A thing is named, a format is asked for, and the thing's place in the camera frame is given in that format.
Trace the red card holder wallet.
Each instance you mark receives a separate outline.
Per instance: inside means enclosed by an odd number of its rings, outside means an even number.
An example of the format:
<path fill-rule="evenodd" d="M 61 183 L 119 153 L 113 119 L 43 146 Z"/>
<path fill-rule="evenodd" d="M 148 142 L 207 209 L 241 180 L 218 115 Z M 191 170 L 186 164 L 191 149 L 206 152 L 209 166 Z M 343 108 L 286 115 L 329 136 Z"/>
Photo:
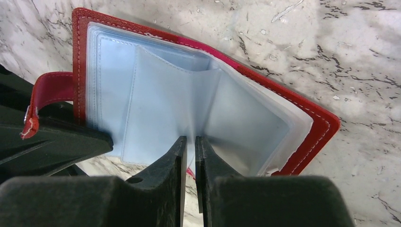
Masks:
<path fill-rule="evenodd" d="M 245 176 L 299 174 L 339 130 L 338 117 L 195 40 L 86 8 L 72 11 L 73 70 L 41 75 L 21 132 L 40 109 L 72 101 L 77 124 L 106 132 L 110 156 L 150 165 L 179 136 L 195 138 Z"/>

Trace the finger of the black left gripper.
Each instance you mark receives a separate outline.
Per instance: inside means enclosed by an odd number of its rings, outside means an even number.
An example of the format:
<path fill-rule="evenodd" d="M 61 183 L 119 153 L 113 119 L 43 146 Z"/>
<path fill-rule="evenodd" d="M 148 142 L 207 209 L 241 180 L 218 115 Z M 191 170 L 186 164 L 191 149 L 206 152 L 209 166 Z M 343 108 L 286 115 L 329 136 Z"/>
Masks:
<path fill-rule="evenodd" d="M 73 75 L 43 74 L 31 84 L 0 69 L 0 180 L 80 175 L 76 163 L 112 150 L 111 137 L 74 122 Z"/>

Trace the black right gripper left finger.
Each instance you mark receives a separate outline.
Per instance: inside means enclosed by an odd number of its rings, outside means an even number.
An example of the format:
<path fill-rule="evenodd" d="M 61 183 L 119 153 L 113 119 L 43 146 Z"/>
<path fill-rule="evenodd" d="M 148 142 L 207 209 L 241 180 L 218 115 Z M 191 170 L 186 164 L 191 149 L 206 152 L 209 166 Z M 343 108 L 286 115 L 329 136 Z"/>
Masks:
<path fill-rule="evenodd" d="M 3 227 L 180 227 L 187 139 L 123 180 L 117 176 L 14 177 L 0 187 Z"/>

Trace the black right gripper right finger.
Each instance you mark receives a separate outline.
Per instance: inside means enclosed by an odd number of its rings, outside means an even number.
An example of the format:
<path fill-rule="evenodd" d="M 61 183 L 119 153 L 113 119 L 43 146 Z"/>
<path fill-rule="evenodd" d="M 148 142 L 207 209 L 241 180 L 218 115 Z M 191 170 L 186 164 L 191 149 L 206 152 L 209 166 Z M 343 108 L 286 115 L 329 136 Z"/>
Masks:
<path fill-rule="evenodd" d="M 322 176 L 246 177 L 196 137 L 196 186 L 206 227 L 352 227 L 334 183 Z"/>

